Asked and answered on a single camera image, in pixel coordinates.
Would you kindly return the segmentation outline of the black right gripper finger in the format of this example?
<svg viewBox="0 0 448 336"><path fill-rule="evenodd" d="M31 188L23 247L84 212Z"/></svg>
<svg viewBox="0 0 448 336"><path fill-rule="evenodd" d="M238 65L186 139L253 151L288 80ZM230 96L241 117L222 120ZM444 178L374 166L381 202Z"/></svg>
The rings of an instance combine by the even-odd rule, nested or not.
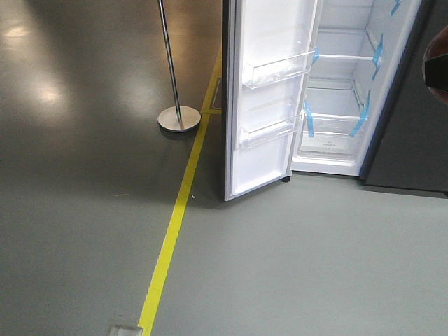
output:
<svg viewBox="0 0 448 336"><path fill-rule="evenodd" d="M447 54L429 58L423 63L423 77L427 87L447 89Z"/></svg>

